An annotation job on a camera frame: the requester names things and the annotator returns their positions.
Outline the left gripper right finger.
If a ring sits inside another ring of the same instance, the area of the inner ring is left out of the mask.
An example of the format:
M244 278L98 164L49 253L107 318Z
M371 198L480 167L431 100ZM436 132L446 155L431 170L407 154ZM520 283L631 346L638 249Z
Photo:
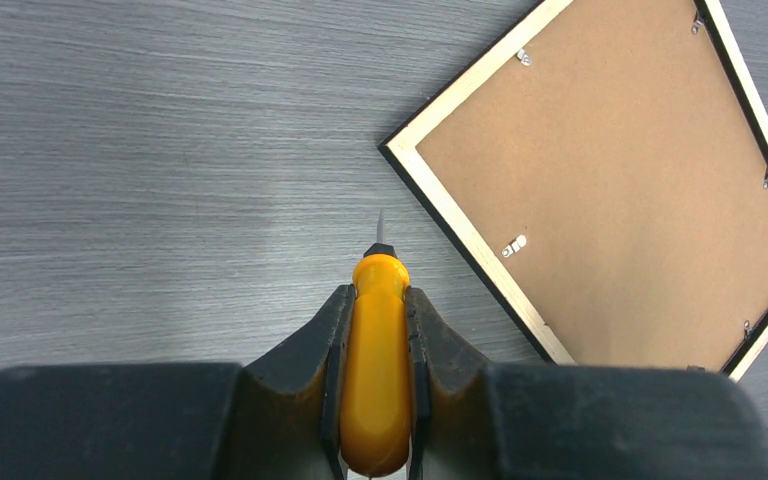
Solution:
M409 479L501 479L486 377L489 359L451 328L425 292L406 290L412 388Z

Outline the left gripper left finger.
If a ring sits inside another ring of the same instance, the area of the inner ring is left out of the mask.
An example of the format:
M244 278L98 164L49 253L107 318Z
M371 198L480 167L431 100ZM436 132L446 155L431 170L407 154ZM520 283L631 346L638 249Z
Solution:
M355 298L338 286L310 321L243 367L217 478L346 478L339 411Z

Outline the yellow handled screwdriver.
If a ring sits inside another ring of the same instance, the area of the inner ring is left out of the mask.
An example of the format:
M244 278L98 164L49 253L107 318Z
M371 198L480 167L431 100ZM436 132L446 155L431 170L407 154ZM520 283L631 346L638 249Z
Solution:
M348 468L368 478L402 468L409 453L412 405L405 294L410 276L386 242L380 215L376 238L352 275L352 308L339 434Z

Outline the black picture frame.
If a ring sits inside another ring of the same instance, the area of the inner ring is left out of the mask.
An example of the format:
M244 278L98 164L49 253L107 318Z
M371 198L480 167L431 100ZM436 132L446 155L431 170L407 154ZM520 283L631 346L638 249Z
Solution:
M768 114L718 1L537 1L380 151L555 363L738 380L768 343Z

